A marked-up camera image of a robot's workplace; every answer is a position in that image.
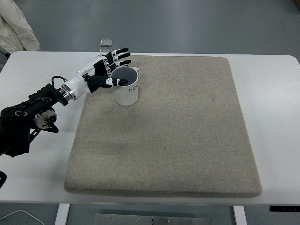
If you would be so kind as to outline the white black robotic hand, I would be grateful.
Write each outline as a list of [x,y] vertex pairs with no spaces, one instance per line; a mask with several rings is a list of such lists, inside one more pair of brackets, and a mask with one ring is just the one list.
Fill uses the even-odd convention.
[[110,51],[105,55],[98,55],[87,63],[72,79],[65,81],[61,92],[67,100],[77,100],[83,94],[93,93],[98,88],[111,88],[128,84],[124,78],[111,78],[113,71],[131,63],[126,58],[130,56],[128,48]]

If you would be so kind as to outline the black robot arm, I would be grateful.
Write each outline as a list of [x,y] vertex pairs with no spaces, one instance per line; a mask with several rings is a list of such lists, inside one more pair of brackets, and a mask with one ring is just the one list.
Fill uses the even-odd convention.
[[57,102],[63,106],[71,99],[67,91],[54,87],[54,79],[51,84],[28,96],[28,100],[15,106],[4,108],[0,112],[0,154],[11,157],[19,156],[30,151],[30,143],[43,130],[58,133],[55,126],[57,115],[53,105]]

